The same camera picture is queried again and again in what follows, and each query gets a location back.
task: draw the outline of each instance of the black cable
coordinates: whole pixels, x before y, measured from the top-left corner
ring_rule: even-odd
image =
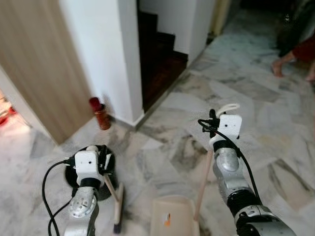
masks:
[[[221,137],[223,137],[224,139],[226,139],[226,140],[230,143],[230,145],[231,145],[232,147],[234,147],[234,149],[236,150],[236,153],[237,153],[238,157],[240,156],[240,157],[243,159],[243,161],[244,161],[244,163],[245,163],[245,165],[246,165],[247,171],[248,171],[248,173],[249,173],[249,175],[250,175],[250,179],[251,179],[251,182],[252,182],[252,187],[253,187],[253,189],[254,189],[254,193],[255,193],[255,195],[256,195],[256,197],[257,197],[259,203],[262,204],[261,199],[260,199],[260,196],[259,196],[259,193],[258,193],[258,190],[257,190],[256,183],[255,183],[255,180],[254,180],[254,177],[253,177],[253,175],[252,175],[251,167],[250,167],[250,165],[248,164],[248,162],[247,162],[245,156],[243,155],[243,153],[241,152],[241,150],[240,150],[240,149],[235,145],[235,143],[234,143],[232,140],[230,140],[227,136],[225,136],[225,135],[222,134],[221,132],[217,131],[216,129],[212,128],[211,126],[205,125],[204,122],[205,122],[205,123],[209,123],[208,120],[204,120],[204,119],[199,119],[199,120],[198,120],[198,123],[199,123],[202,127],[206,128],[206,129],[209,129],[209,130],[211,130],[212,132],[214,132],[214,133],[216,133],[216,134],[219,134]]]
[[[50,216],[50,219],[51,219],[51,221],[53,222],[53,225],[54,225],[54,228],[55,228],[55,231],[56,231],[57,236],[60,236],[60,234],[59,234],[58,226],[57,226],[57,224],[56,224],[56,221],[55,221],[55,219],[54,219],[54,216],[53,216],[53,214],[52,214],[52,212],[51,212],[51,210],[50,210],[50,208],[49,208],[49,205],[48,205],[48,203],[47,203],[47,200],[46,200],[46,196],[45,196],[45,184],[46,184],[46,179],[47,179],[47,176],[48,176],[49,172],[50,172],[55,166],[60,165],[60,164],[63,164],[63,163],[65,163],[65,162],[64,162],[64,161],[57,162],[57,163],[55,163],[54,165],[52,165],[52,166],[47,170],[47,172],[46,172],[46,174],[45,174],[45,176],[44,176],[44,179],[43,179],[42,187],[41,187],[41,195],[42,195],[42,198],[43,198],[45,207],[46,207],[46,209],[47,209],[47,211],[48,211],[48,214],[49,214],[49,216]]]
[[[67,205],[70,204],[71,200],[72,200],[72,198],[70,199],[69,202],[67,202],[66,204],[64,204],[61,208],[59,208],[59,210],[56,211],[56,213],[53,215],[53,218],[54,218],[54,219],[55,219],[56,215],[58,215],[58,213],[59,213],[60,211],[62,211]],[[50,219],[49,224],[48,224],[48,235],[49,235],[49,236],[51,235],[51,223],[52,223],[52,222],[53,222],[53,220]]]

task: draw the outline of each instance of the marble floor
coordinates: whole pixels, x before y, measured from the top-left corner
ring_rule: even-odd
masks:
[[[98,129],[92,119],[60,146],[21,123],[0,129],[0,231],[6,236],[47,235],[48,214],[41,182],[50,165],[90,144],[107,144],[116,154],[118,178],[126,186],[124,236],[148,236],[152,200],[180,194],[196,199],[205,164],[208,135],[197,119],[210,108],[240,103],[243,117],[238,145],[243,150],[263,203],[298,236],[315,232],[315,102],[306,71],[288,64],[278,79],[268,14],[241,11],[190,67],[164,102],[137,132],[113,124]],[[47,179],[47,199],[55,212],[71,198],[56,167]],[[200,235],[236,235],[216,179],[209,175],[201,206]],[[113,200],[99,203],[96,235],[113,229]],[[61,232],[67,210],[57,217]]]

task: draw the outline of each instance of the wooden door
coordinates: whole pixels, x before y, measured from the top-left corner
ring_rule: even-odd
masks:
[[[92,117],[58,0],[0,2],[0,64],[57,143]]]

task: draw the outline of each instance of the staircase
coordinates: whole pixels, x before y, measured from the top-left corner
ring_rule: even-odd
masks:
[[[138,11],[143,108],[146,112],[185,70],[188,56],[175,52],[175,35],[157,31],[158,16]]]

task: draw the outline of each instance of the bare foot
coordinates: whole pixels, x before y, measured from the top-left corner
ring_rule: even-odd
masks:
[[[314,82],[315,81],[315,73],[310,73],[306,79],[307,82]]]
[[[274,73],[275,76],[281,78],[284,75],[282,74],[282,64],[279,61],[274,61],[271,64],[272,72]]]

